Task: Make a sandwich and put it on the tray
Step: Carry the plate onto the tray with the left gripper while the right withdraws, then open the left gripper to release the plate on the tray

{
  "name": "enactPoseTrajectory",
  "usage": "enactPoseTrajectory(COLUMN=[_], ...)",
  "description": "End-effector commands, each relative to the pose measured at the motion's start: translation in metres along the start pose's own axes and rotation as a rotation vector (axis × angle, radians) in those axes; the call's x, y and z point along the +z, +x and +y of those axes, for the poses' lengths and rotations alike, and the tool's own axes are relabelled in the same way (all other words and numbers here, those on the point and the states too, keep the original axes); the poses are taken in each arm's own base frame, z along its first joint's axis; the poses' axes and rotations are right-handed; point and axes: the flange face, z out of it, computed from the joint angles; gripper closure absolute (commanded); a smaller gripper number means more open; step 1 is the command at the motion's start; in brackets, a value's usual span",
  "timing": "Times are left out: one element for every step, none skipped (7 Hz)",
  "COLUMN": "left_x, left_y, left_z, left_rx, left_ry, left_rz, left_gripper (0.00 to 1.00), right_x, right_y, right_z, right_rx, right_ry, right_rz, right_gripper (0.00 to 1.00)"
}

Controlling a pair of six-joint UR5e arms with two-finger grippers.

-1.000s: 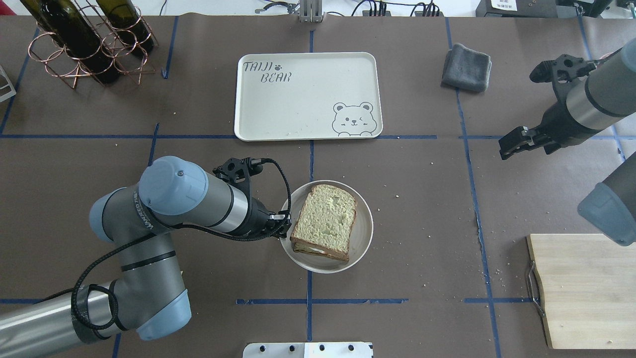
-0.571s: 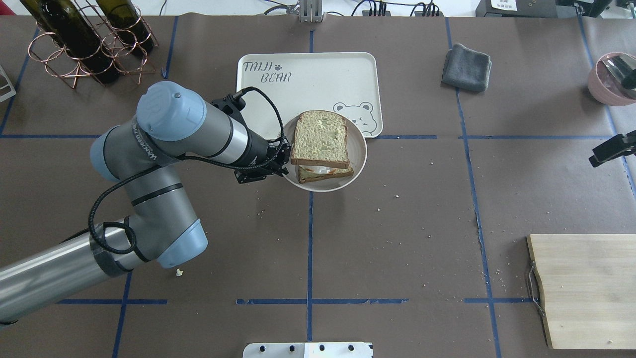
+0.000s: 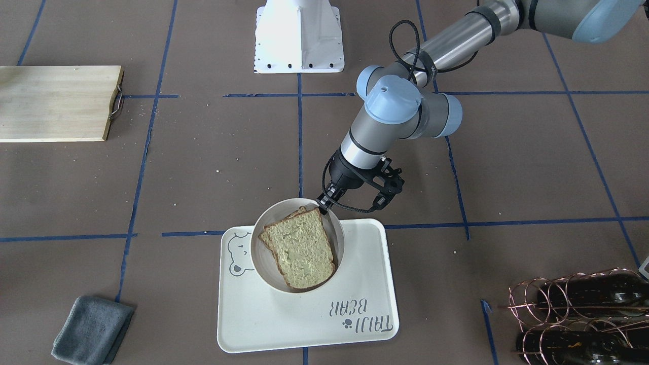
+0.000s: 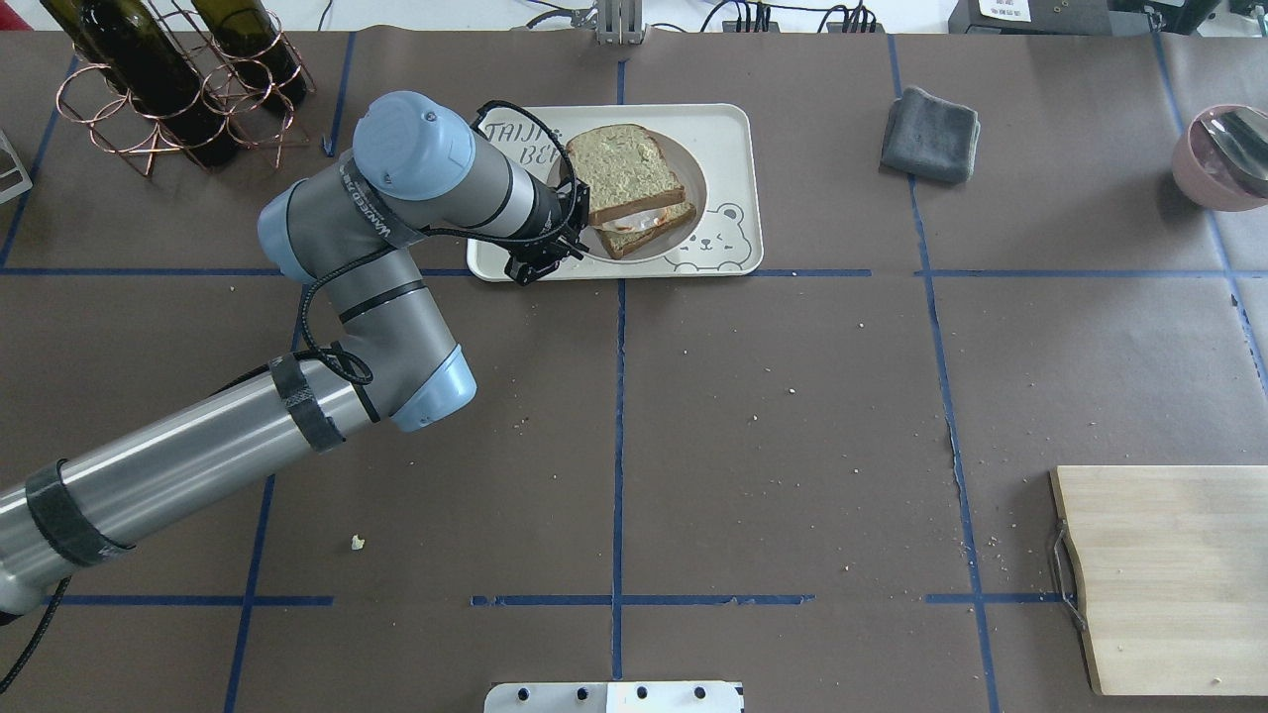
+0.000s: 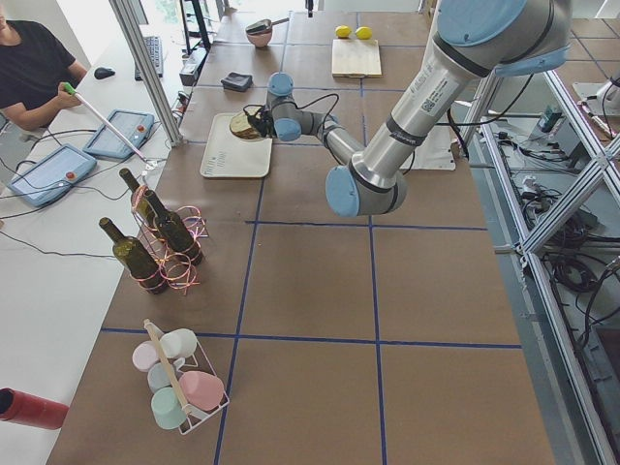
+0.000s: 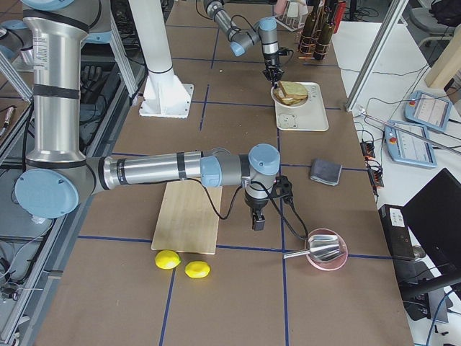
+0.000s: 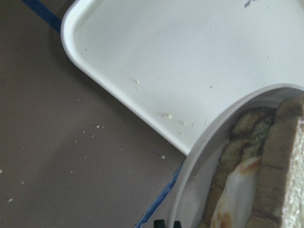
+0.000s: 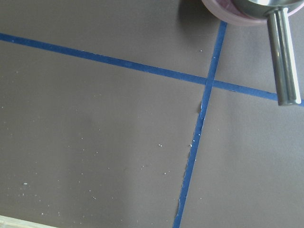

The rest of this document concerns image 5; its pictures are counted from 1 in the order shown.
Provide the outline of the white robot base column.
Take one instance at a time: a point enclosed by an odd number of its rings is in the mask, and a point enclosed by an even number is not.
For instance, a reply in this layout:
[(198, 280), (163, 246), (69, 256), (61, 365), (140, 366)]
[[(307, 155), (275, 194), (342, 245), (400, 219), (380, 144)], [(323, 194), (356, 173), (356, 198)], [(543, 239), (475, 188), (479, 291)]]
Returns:
[(454, 171), (456, 164), (451, 151), (452, 132), (446, 118), (442, 118), (401, 165), (402, 171)]

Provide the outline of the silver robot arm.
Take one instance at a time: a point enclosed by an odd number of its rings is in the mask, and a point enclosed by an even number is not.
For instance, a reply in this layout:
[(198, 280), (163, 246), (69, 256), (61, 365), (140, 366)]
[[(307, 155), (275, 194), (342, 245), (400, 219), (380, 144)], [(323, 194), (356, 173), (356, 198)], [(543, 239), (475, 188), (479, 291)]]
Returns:
[(553, 70), (567, 59), (570, 1), (442, 1), (423, 65), (386, 122), (362, 145), (328, 113), (301, 109), (293, 80), (275, 73), (264, 105), (232, 118), (240, 139), (296, 140), (314, 136), (338, 161), (325, 181), (330, 208), (342, 217), (380, 215), (405, 200), (401, 166), (472, 80)]

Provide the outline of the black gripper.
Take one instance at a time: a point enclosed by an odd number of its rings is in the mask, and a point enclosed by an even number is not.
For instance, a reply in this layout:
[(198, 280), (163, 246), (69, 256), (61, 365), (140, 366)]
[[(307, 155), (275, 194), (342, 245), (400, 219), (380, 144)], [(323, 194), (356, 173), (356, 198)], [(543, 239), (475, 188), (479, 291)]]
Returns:
[(242, 109), (250, 126), (250, 139), (273, 139), (276, 136), (274, 120), (266, 105), (246, 105)]

